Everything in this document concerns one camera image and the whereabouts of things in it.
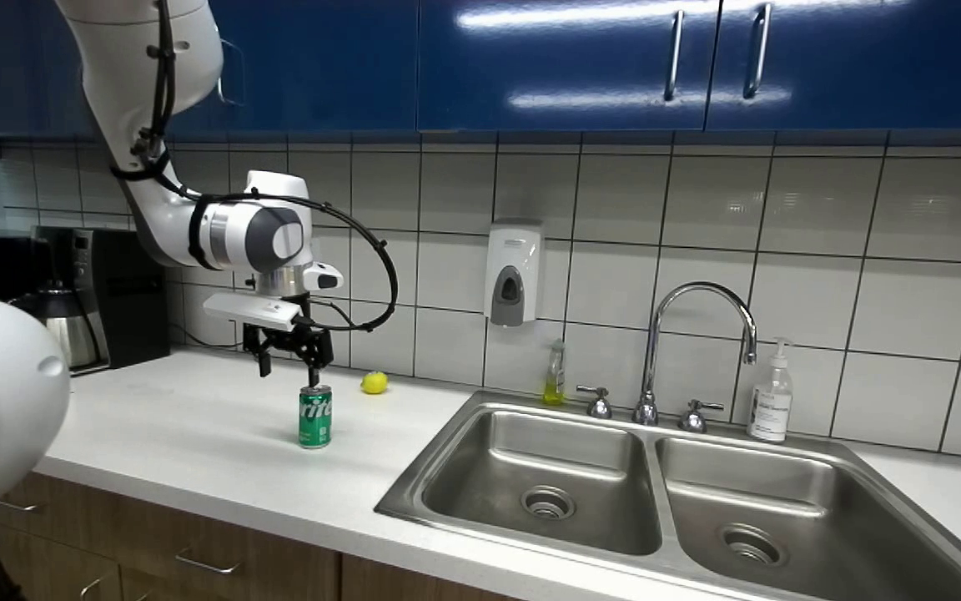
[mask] dish soap bottle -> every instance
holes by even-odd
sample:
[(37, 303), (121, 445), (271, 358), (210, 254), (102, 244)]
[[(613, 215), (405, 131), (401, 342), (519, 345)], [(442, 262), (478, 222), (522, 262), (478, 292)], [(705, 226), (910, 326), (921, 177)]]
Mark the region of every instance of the dish soap bottle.
[(547, 360), (547, 374), (543, 374), (543, 391), (542, 391), (543, 407), (567, 407), (562, 368), (564, 368), (564, 345), (557, 342), (551, 348), (551, 360)]
[(755, 417), (747, 426), (751, 439), (785, 442), (788, 413), (792, 413), (792, 365), (788, 365), (785, 342), (778, 342), (772, 378), (769, 383), (755, 386)]

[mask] backsplash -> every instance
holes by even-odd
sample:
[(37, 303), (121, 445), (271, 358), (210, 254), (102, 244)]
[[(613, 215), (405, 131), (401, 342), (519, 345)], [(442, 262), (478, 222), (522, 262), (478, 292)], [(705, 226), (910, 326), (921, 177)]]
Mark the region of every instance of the backsplash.
[[(240, 189), (252, 168), (304, 173), (391, 242), (401, 312), (339, 336), (339, 365), (542, 394), (547, 348), (567, 345), (567, 391), (642, 386), (648, 312), (686, 280), (751, 299), (761, 360), (738, 365), (738, 315), (687, 295), (659, 345), (662, 412), (692, 397), (747, 421), (775, 342), (792, 342), (792, 432), (961, 454), (961, 148), (738, 145), (184, 145), (182, 177)], [(488, 326), (493, 222), (543, 223), (542, 322)], [(0, 232), (131, 226), (96, 145), (5, 145)], [(321, 222), (318, 254), (348, 270), (353, 318), (382, 312), (368, 248)], [(201, 315), (229, 274), (175, 270), (182, 345), (240, 345)]]

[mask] stainless steel sink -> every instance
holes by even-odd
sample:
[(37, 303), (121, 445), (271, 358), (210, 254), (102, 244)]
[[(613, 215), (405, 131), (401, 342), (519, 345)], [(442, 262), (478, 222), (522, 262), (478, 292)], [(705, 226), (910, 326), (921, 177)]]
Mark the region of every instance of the stainless steel sink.
[(961, 542), (822, 442), (473, 394), (379, 510), (735, 599), (961, 601)]

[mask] coffee maker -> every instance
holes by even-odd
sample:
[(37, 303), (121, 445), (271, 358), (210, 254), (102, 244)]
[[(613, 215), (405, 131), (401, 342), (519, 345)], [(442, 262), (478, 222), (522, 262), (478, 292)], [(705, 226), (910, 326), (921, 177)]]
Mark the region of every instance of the coffee maker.
[(39, 226), (46, 280), (28, 296), (74, 372), (172, 354), (164, 270), (131, 232)]

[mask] white countertop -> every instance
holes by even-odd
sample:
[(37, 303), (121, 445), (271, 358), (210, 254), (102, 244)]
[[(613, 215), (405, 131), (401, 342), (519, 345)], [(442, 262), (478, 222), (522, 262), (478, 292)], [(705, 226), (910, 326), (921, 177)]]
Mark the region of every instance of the white countertop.
[[(298, 365), (273, 365), (261, 382), (247, 358), (177, 351), (76, 378), (67, 424), (37, 470), (516, 599), (715, 599), (375, 513), (472, 391), (391, 382), (391, 394), (368, 397), (356, 374), (328, 372), (325, 382), (334, 445), (304, 450), (295, 442)], [(856, 450), (961, 538), (961, 462)]]

